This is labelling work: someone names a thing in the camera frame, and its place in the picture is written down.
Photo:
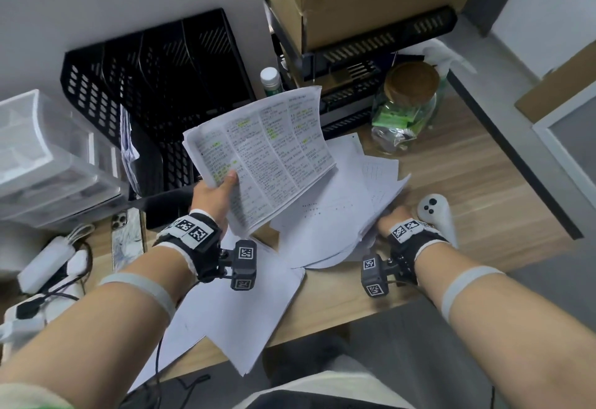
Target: bottle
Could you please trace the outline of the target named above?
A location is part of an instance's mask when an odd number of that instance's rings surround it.
[[[424,62],[435,67],[435,70],[439,74],[440,82],[439,89],[437,90],[437,106],[432,116],[433,118],[435,117],[437,110],[439,109],[445,97],[445,91],[447,90],[448,86],[447,74],[451,68],[451,63],[454,61],[459,62],[469,72],[473,74],[477,73],[476,69],[472,64],[470,64],[470,62],[466,60],[466,58],[451,50],[450,47],[443,44],[443,42],[441,42],[439,39],[430,39],[426,42],[412,45],[411,47],[399,50],[399,54],[416,54],[419,56],[423,55]]]
[[[263,83],[264,94],[267,97],[280,94],[284,91],[281,87],[281,76],[275,67],[265,67],[261,70],[260,77]]]
[[[372,105],[372,139],[386,153],[406,150],[435,111],[439,74],[425,62],[393,67]]]

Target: shirt sleeve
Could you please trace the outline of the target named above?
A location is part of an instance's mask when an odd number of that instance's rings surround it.
[[[64,398],[31,384],[0,384],[0,409],[71,409]]]

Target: person's right arm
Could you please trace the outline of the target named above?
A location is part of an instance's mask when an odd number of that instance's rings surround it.
[[[410,217],[399,207],[379,220],[379,230],[388,236],[393,225]],[[451,282],[477,266],[438,243],[421,252],[415,272],[441,307]],[[449,323],[514,407],[596,407],[596,335],[515,280],[489,274],[473,281],[455,298]]]

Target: white vr controller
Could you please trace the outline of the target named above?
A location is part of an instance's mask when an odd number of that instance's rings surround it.
[[[458,248],[453,216],[451,216],[449,202],[444,196],[430,194],[423,197],[418,204],[418,218],[428,224],[433,224],[453,247]]]

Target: gray elastic band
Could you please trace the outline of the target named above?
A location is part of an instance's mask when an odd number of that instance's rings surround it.
[[[451,285],[449,285],[449,288],[447,288],[447,291],[443,295],[443,304],[441,304],[441,314],[445,321],[449,322],[449,312],[451,311],[451,306],[457,295],[474,280],[487,276],[488,274],[504,274],[504,272],[488,266],[479,266],[462,272],[458,278],[451,282]]]
[[[132,285],[146,294],[149,294],[168,313],[170,321],[172,321],[172,318],[176,313],[176,306],[168,292],[165,291],[160,284],[157,284],[146,277],[139,276],[138,274],[117,272],[116,274],[110,274],[103,278],[100,285],[111,282],[127,283],[128,285]]]

